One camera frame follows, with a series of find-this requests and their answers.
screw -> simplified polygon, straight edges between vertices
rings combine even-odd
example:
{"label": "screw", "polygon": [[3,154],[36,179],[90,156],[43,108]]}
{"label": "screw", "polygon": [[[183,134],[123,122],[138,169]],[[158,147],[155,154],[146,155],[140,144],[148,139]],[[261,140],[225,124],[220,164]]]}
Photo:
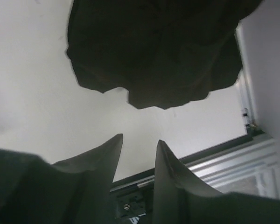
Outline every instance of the screw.
{"label": "screw", "polygon": [[123,208],[124,208],[124,210],[129,210],[129,209],[130,209],[130,205],[129,205],[129,204],[125,204],[125,205],[123,206]]}

black strip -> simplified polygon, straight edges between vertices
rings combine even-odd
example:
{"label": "black strip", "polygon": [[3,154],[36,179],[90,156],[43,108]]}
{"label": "black strip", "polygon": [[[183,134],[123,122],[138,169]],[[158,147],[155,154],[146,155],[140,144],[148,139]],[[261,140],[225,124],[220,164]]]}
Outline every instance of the black strip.
{"label": "black strip", "polygon": [[[211,148],[207,148],[207,149],[205,149],[201,152],[191,154],[189,156],[181,158],[180,160],[183,162],[183,164],[192,163],[192,162],[200,160],[202,158],[205,158],[205,157],[223,152],[227,149],[230,149],[230,148],[233,148],[235,146],[239,146],[241,144],[252,141],[253,140],[253,137],[252,137],[253,134],[252,134],[252,132],[249,128],[247,128],[247,133],[248,133],[247,135],[244,135],[242,137],[227,141],[225,143],[222,143],[220,145],[217,145],[217,146],[214,146],[214,147],[211,147]],[[147,171],[144,171],[142,173],[138,173],[138,174],[135,174],[133,176],[127,177],[125,179],[116,181],[112,184],[112,188],[123,186],[123,185],[129,184],[131,182],[136,182],[138,180],[141,180],[141,179],[153,176],[153,175],[154,175],[154,168],[149,169]]]}

gray wall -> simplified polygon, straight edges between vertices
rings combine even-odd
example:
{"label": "gray wall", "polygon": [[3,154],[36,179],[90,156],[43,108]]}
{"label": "gray wall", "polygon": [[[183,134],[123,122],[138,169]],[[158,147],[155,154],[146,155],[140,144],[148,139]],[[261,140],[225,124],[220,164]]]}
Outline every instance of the gray wall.
{"label": "gray wall", "polygon": [[280,0],[265,0],[241,23],[244,63],[252,83],[256,121],[278,142],[280,162]]}

white tabletop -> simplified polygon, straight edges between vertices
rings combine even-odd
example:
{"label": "white tabletop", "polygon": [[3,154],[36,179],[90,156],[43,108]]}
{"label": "white tabletop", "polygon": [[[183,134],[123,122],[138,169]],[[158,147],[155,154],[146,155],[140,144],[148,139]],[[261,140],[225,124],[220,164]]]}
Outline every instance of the white tabletop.
{"label": "white tabletop", "polygon": [[124,89],[79,87],[64,53],[69,10],[63,0],[0,1],[0,148],[55,162],[123,133],[120,180],[154,167],[159,139],[184,157],[245,134],[234,87],[168,110],[137,110]]}

crumpled fabric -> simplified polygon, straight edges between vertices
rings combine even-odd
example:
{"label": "crumpled fabric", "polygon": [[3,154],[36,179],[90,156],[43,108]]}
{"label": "crumpled fabric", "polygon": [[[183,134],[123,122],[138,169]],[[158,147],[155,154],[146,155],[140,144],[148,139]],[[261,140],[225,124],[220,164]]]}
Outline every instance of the crumpled fabric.
{"label": "crumpled fabric", "polygon": [[74,0],[67,55],[80,86],[167,109],[233,85],[239,21],[262,0]]}

